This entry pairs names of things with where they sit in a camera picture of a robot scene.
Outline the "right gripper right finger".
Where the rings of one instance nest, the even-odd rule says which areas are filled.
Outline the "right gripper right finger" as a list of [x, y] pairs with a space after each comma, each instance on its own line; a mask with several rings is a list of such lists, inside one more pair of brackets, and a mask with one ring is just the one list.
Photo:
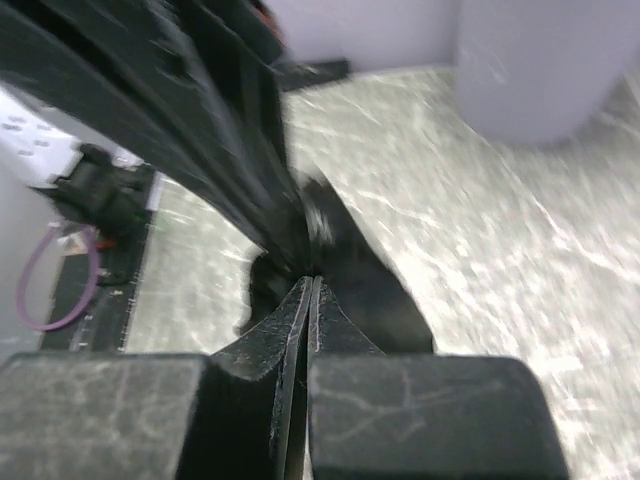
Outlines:
[[569, 477], [543, 389], [519, 359], [386, 355], [321, 278], [307, 359], [317, 479]]

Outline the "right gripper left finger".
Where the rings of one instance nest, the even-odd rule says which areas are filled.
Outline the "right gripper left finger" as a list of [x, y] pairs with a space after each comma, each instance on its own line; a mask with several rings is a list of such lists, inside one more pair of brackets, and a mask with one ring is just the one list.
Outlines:
[[299, 479], [311, 281], [213, 355], [33, 352], [1, 368], [5, 479]]

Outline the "black trash bag roll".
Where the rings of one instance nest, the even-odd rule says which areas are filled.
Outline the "black trash bag roll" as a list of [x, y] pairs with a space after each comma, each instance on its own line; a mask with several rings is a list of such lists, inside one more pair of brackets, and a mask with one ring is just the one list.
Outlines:
[[287, 159], [285, 48], [255, 1], [5, 1], [1, 78], [127, 148], [212, 205], [259, 253], [245, 334], [304, 276], [388, 354], [433, 333], [323, 176]]

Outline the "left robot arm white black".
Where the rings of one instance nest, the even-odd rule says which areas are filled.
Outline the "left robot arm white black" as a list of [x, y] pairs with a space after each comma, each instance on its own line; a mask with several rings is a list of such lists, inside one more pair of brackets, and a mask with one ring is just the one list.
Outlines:
[[157, 179], [141, 158], [71, 115], [1, 86], [1, 164], [67, 220], [127, 241]]

